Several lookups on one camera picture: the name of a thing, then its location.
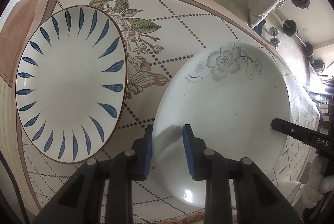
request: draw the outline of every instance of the oval plate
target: oval plate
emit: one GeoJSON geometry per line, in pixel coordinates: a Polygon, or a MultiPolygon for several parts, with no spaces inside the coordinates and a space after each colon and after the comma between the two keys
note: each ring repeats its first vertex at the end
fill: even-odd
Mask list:
{"type": "Polygon", "coordinates": [[[236,41],[196,54],[176,74],[158,108],[153,157],[171,194],[205,207],[205,181],[188,171],[182,127],[225,158],[250,157],[264,173],[272,170],[286,135],[271,129],[274,118],[290,119],[288,91],[279,69],[259,48],[236,41]]]}
{"type": "Polygon", "coordinates": [[[47,157],[84,161],[113,134],[126,84],[117,25],[99,9],[67,8],[47,19],[24,49],[16,77],[21,123],[47,157]]]}

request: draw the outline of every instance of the black cable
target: black cable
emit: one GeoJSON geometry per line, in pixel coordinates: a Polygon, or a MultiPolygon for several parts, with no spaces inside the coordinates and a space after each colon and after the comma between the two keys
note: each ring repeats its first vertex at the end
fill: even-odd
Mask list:
{"type": "Polygon", "coordinates": [[[0,151],[0,161],[2,162],[4,168],[6,169],[6,172],[7,172],[8,176],[9,176],[9,178],[10,178],[12,184],[13,184],[13,187],[14,187],[14,190],[15,190],[15,194],[16,194],[17,200],[19,202],[20,209],[21,209],[21,212],[22,212],[25,224],[30,224],[27,212],[26,212],[24,204],[23,204],[23,200],[22,200],[22,197],[21,197],[19,186],[17,185],[17,182],[15,180],[13,172],[11,171],[11,169],[10,169],[10,167],[9,167],[9,165],[8,165],[6,159],[3,156],[3,154],[2,154],[1,151],[0,151]]]}

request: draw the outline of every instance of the bright light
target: bright light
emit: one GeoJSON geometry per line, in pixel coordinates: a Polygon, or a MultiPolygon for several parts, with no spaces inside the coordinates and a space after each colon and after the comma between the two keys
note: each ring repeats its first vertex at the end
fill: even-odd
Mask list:
{"type": "Polygon", "coordinates": [[[192,203],[192,193],[189,189],[184,193],[184,200],[192,203]]]}

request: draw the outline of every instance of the bowl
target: bowl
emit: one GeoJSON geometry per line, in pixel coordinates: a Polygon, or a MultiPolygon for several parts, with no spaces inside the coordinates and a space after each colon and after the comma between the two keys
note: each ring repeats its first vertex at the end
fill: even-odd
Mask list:
{"type": "Polygon", "coordinates": [[[21,124],[45,156],[82,162],[112,136],[126,86],[126,50],[114,21],[89,6],[64,9],[35,31],[20,58],[21,124]]]}
{"type": "Polygon", "coordinates": [[[205,181],[193,181],[188,171],[185,124],[208,148],[233,160],[249,157],[267,174],[287,138],[271,129],[276,117],[290,119],[288,91],[266,53],[240,41],[206,48],[178,71],[160,102],[153,158],[161,182],[180,201],[205,206],[205,181]]]}

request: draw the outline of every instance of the gloved hand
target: gloved hand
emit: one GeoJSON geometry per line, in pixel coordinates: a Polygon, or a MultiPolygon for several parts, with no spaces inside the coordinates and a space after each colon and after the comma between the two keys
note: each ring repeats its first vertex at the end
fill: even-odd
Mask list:
{"type": "Polygon", "coordinates": [[[334,191],[334,175],[323,177],[321,156],[317,155],[311,163],[309,180],[302,195],[302,202],[306,208],[313,208],[322,199],[323,194],[334,191]]]}

